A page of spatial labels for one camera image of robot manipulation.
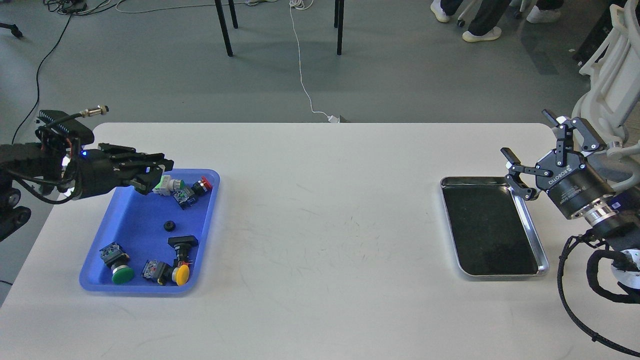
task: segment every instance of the plastic tray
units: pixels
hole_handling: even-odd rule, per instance
[[[142,195],[131,186],[117,188],[80,271],[79,281],[84,289],[112,293],[167,294],[182,293],[195,285],[202,267],[220,176],[209,169],[174,169],[165,174],[184,180],[188,185],[204,176],[213,189],[190,208],[183,210],[173,196],[155,193]],[[163,225],[167,220],[175,222],[176,227],[172,232],[164,230]],[[184,235],[193,235],[199,242],[189,252],[189,258],[193,261],[189,281],[183,286],[172,282],[162,286],[142,278],[140,273],[149,259],[173,264],[175,251],[167,244],[167,240],[172,236]],[[128,265],[136,272],[134,278],[125,284],[116,285],[111,282],[111,269],[100,258],[100,249],[112,241],[120,244],[130,256]]]

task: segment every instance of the sneaker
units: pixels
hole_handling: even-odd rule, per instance
[[[527,21],[531,24],[541,24],[543,22],[556,22],[560,19],[560,10],[540,10],[537,6],[531,9],[527,15]]]
[[[464,34],[462,34],[462,39],[466,42],[491,41],[499,38],[501,34],[502,29],[494,26],[493,29],[489,30],[488,33],[482,36],[476,36],[471,34],[469,31],[465,31]]]
[[[436,15],[436,19],[440,22],[449,22],[449,20],[451,20],[451,16],[448,16],[444,13],[444,10],[442,10],[440,0],[433,0],[431,3],[431,12]]]

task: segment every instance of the white table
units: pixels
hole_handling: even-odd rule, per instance
[[[565,314],[557,256],[587,224],[544,195],[529,209],[548,275],[479,282],[457,268],[439,181],[504,175],[502,146],[532,165],[555,146],[543,125],[103,124],[95,135],[220,174],[198,284],[177,297],[84,291],[111,194],[56,206],[0,309],[0,359],[626,358]],[[589,254],[570,258],[567,297],[633,347],[637,309],[591,292]]]

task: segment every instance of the black pants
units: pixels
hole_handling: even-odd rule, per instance
[[[462,0],[440,0],[440,7],[448,16],[458,11]],[[469,32],[475,36],[482,36],[498,23],[509,6],[509,0],[482,0],[480,9],[473,21],[469,24]]]
[[[560,9],[564,4],[564,0],[538,0],[536,6],[540,10],[555,10]]]

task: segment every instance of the concrete floor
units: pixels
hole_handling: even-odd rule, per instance
[[[207,3],[129,0],[122,9]],[[314,108],[350,122],[543,122],[540,110],[570,115],[589,90],[571,51],[606,1],[567,1],[555,24],[505,16],[498,24],[502,38],[476,44],[462,40],[465,29],[455,21],[437,22],[429,4],[347,1],[342,56],[335,54],[333,1],[316,0],[311,9],[294,11]],[[144,14],[111,9],[72,18],[41,69],[35,112],[73,113],[107,104],[108,116],[84,120],[90,128],[100,122],[326,122],[310,111],[300,86],[287,1],[239,4],[236,10],[240,28],[230,29],[233,58],[225,53],[212,6]],[[225,13],[230,24],[226,7]],[[66,21],[41,1],[0,3],[0,22],[17,24],[25,36],[18,40],[0,32],[0,143],[10,143],[33,106],[36,68]],[[16,141],[36,141],[35,128],[32,116]],[[30,195],[21,204],[33,216],[0,243],[2,280],[15,279],[51,210]],[[0,284],[0,304],[9,289]]]

